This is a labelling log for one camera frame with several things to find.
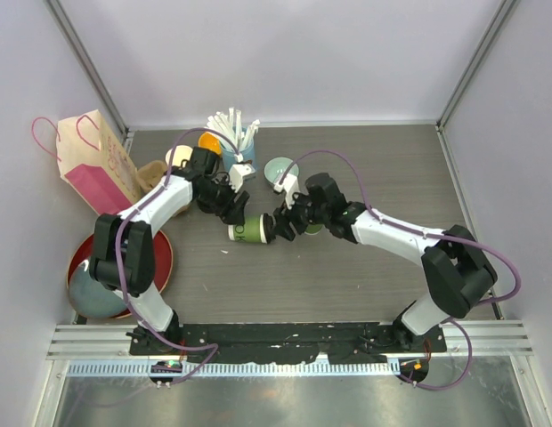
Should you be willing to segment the green paper cup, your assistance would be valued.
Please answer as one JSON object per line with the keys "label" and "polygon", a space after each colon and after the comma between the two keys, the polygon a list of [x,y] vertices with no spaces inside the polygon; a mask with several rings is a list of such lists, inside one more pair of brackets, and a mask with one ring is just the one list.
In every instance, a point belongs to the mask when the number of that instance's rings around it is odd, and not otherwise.
{"label": "green paper cup", "polygon": [[266,244],[264,217],[261,214],[248,216],[242,225],[230,225],[228,236],[231,241],[237,243]]}
{"label": "green paper cup", "polygon": [[322,224],[310,224],[306,227],[305,234],[308,236],[317,235],[323,228]]}

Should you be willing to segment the pink paper gift bag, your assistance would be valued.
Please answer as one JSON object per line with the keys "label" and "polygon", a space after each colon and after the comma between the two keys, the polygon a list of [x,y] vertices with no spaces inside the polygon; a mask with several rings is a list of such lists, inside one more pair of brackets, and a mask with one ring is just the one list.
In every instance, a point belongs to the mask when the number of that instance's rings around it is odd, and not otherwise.
{"label": "pink paper gift bag", "polygon": [[117,214],[142,198],[135,167],[120,139],[97,109],[54,123],[36,117],[32,126],[45,121],[54,128],[54,157],[60,177],[97,214]]}

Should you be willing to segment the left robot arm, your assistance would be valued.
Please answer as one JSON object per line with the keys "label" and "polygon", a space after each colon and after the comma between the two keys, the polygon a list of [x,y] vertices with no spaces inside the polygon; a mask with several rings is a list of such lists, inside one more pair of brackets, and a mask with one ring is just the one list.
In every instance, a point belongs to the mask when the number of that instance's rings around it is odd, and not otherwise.
{"label": "left robot arm", "polygon": [[157,186],[131,207],[104,213],[94,225],[91,278],[122,297],[150,336],[150,345],[169,355],[182,346],[182,327],[155,284],[153,240],[180,210],[197,203],[227,225],[241,225],[249,194],[243,189],[255,169],[238,158],[228,172],[217,169],[220,157],[195,148],[184,166],[170,165]]}

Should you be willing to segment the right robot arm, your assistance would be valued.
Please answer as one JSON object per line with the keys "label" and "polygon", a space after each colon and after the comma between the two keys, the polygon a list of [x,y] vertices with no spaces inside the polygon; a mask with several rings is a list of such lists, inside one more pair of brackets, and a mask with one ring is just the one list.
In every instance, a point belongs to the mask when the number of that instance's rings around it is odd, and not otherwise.
{"label": "right robot arm", "polygon": [[497,281],[497,272],[470,231],[419,228],[349,202],[328,173],[317,173],[299,189],[295,175],[281,173],[274,190],[285,196],[273,213],[272,234],[291,241],[309,226],[326,228],[334,237],[374,246],[415,263],[424,271],[426,294],[393,322],[386,346],[412,351],[447,318],[464,318]]}

